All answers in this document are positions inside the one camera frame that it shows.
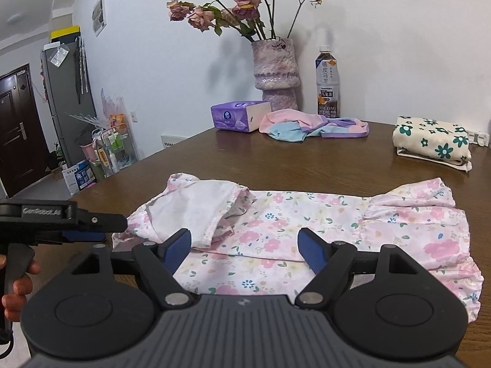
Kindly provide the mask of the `left hand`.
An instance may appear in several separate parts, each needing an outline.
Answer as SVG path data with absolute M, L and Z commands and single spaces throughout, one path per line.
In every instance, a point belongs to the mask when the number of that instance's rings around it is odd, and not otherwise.
M 13 283 L 13 290 L 2 296 L 1 304 L 8 321 L 20 321 L 22 309 L 27 303 L 27 295 L 33 291 L 33 281 L 29 275 L 38 275 L 40 272 L 41 266 L 35 260 L 30 261 L 27 272 Z

